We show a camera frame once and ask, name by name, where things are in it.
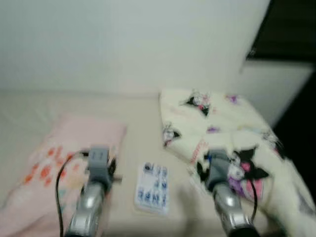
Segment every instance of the white wall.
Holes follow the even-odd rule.
[[[1,0],[0,88],[247,96],[273,124],[310,66],[244,63],[268,0]]]

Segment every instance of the card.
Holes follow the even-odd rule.
[[[169,210],[168,170],[155,163],[144,163],[138,170],[135,205],[145,211],[167,214]]]

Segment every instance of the black wire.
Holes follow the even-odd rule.
[[[252,215],[251,215],[251,222],[253,222],[253,220],[255,219],[256,212],[257,212],[257,207],[258,207],[258,196],[257,196],[256,188],[255,188],[252,180],[250,180],[250,184],[251,184],[251,187],[252,187],[252,190],[253,190],[253,197],[254,197],[253,212],[252,212]]]
[[[87,152],[80,152],[80,154],[83,155],[84,157],[88,156]],[[63,235],[64,235],[64,223],[63,223],[63,215],[61,213],[61,207],[60,207],[59,195],[58,195],[59,179],[60,179],[61,173],[63,172],[65,166],[67,165],[68,162],[70,162],[75,157],[75,155],[73,155],[72,158],[67,159],[65,161],[65,163],[61,166],[61,168],[60,168],[60,170],[59,170],[59,172],[57,174],[57,178],[56,178],[55,198],[56,198],[56,205],[57,205],[57,212],[58,212],[58,219],[59,219],[59,230],[60,230],[59,236],[60,237],[63,237]]]

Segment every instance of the cartoon character print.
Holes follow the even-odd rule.
[[[234,151],[232,165],[228,172],[228,181],[231,187],[240,195],[254,198],[254,191],[251,182],[256,190],[257,198],[261,199],[263,194],[263,178],[269,174],[262,168],[256,167],[252,161],[257,146],[249,150]]]
[[[199,109],[206,117],[210,110],[210,96],[208,94],[202,94],[200,92],[194,91],[183,105],[194,106],[195,108]]]
[[[227,172],[227,180],[232,189],[240,196],[247,199],[254,199],[254,191],[251,182],[256,190],[257,198],[260,200],[263,195],[263,178],[269,174],[260,167],[256,167],[252,161],[257,146],[249,150],[234,151],[232,156],[223,156],[227,163],[222,163],[221,167],[224,172]],[[200,180],[205,182],[209,177],[210,164],[213,162],[209,152],[204,155],[203,163],[197,162],[197,173]]]
[[[284,151],[284,146],[282,142],[279,141],[279,139],[271,132],[271,131],[265,131],[262,132],[262,139],[267,141],[269,146],[277,152],[282,159],[286,158],[286,154]]]
[[[163,146],[168,146],[173,140],[180,137],[181,133],[172,128],[171,123],[167,124],[162,132]]]

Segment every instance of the beige mattress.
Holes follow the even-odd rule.
[[[28,155],[63,113],[113,118],[127,124],[116,170],[123,181],[112,189],[106,236],[225,236],[212,197],[194,192],[187,165],[162,147],[158,96],[1,91],[0,203],[19,181]],[[170,206],[166,216],[144,213],[134,206],[137,168],[145,161],[169,169]],[[242,204],[251,215],[252,204]],[[254,224],[261,234],[278,231],[278,226],[261,211]]]

